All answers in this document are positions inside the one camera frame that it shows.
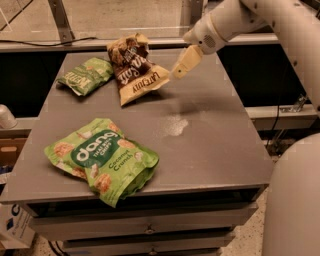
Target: tabletop surface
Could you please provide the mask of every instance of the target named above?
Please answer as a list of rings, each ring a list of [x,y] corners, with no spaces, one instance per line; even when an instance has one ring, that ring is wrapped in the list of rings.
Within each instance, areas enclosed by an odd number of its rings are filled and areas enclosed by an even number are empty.
[[[148,58],[171,70],[180,52],[152,50]],[[108,59],[107,52],[68,54],[57,77],[91,57]],[[94,118],[110,118],[127,138],[159,154],[155,175],[136,196],[269,183],[273,163],[215,54],[124,107],[114,79],[86,97],[55,82],[0,201],[95,198],[85,181],[64,175],[44,155],[46,146]]]

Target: chip bag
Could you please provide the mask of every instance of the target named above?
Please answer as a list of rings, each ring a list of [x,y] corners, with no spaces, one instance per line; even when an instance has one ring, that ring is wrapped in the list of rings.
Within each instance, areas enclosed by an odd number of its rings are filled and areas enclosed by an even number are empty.
[[[112,207],[141,189],[159,161],[155,152],[126,139],[110,119],[100,118],[44,151],[53,165],[85,179]]]
[[[107,45],[120,93],[121,106],[157,90],[169,81],[170,72],[150,62],[148,39],[142,34],[123,37]]]
[[[57,81],[70,87],[78,96],[85,96],[104,85],[112,75],[111,63],[94,57],[59,77]]]

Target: cable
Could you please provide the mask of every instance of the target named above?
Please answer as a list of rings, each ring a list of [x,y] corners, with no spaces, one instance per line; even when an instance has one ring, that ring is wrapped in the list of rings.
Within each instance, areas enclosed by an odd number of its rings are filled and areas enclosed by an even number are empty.
[[[56,250],[56,248],[54,248],[53,244],[52,244],[50,241],[48,241],[48,244],[49,244],[51,250],[53,251],[53,253],[54,253],[55,255],[57,255],[57,256],[63,256],[63,255],[61,255],[61,254]]]
[[[282,96],[283,89],[284,89],[284,79],[285,79],[285,75],[287,74],[288,67],[289,67],[289,63],[286,64],[286,67],[284,69],[284,72],[283,72],[283,75],[282,75],[282,78],[281,78],[281,90],[280,90],[279,97],[278,97],[277,116],[276,116],[276,119],[274,120],[274,123],[272,125],[271,131],[274,131],[274,129],[275,129],[277,123],[278,123],[278,120],[279,120],[279,116],[280,116],[280,101],[281,101],[281,96]],[[269,142],[270,142],[270,139],[268,138],[266,149],[268,149]]]
[[[31,46],[53,47],[53,46],[65,45],[65,44],[75,43],[75,42],[84,41],[84,40],[93,40],[93,39],[98,39],[98,38],[97,37],[84,37],[84,38],[75,39],[75,40],[66,41],[66,42],[60,42],[60,43],[56,43],[56,44],[36,44],[36,43],[29,43],[26,41],[16,41],[16,40],[0,40],[0,43],[18,43],[18,44],[26,44],[26,45],[31,45]]]
[[[68,253],[64,252],[64,251],[60,248],[60,246],[59,246],[59,244],[58,244],[57,241],[56,241],[56,246],[57,246],[57,248],[59,249],[59,251],[62,253],[62,255],[64,255],[64,256],[69,256]]]
[[[2,28],[0,28],[0,31],[4,30],[4,29],[8,26],[8,24],[10,24],[15,18],[17,18],[18,15],[19,15],[20,13],[22,13],[22,11],[24,11],[24,9],[26,9],[26,8],[32,3],[32,1],[33,1],[33,0],[31,0],[29,3],[27,3],[24,7],[22,7],[22,8],[20,9],[20,11],[17,12],[16,15],[14,15],[14,16],[8,21],[8,23],[4,24],[4,26],[3,26]]]

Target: gray cabinet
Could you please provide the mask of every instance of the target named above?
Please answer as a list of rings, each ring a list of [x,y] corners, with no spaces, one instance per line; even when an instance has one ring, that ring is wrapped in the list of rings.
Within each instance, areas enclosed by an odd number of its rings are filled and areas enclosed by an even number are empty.
[[[152,50],[171,69],[180,49]],[[106,52],[68,54],[58,76]],[[160,156],[154,177],[116,208],[86,182],[52,166],[43,150],[96,117]],[[255,212],[273,163],[217,55],[121,108],[114,80],[86,98],[54,84],[2,196],[31,227],[72,255],[219,255]]]

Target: drawer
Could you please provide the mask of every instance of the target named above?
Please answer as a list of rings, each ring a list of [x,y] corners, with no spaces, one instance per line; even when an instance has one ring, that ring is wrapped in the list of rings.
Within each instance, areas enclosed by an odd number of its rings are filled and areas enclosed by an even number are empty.
[[[155,254],[156,256],[220,256],[221,250],[216,248],[195,249],[195,250],[182,250],[182,251],[169,251],[169,252],[157,252],[151,251],[149,253],[129,254],[129,256],[150,256]]]
[[[195,254],[199,254],[196,251],[225,247],[233,238],[232,232],[205,230],[188,233],[165,233],[154,236],[140,235],[75,240],[64,242],[63,248],[70,255],[174,255],[173,253],[179,251],[192,252],[192,250]]]
[[[162,232],[198,230],[243,225],[257,205],[237,204],[238,209],[197,208],[158,209],[119,215],[85,215],[34,218],[30,226],[48,240],[76,240],[134,234],[153,235]]]

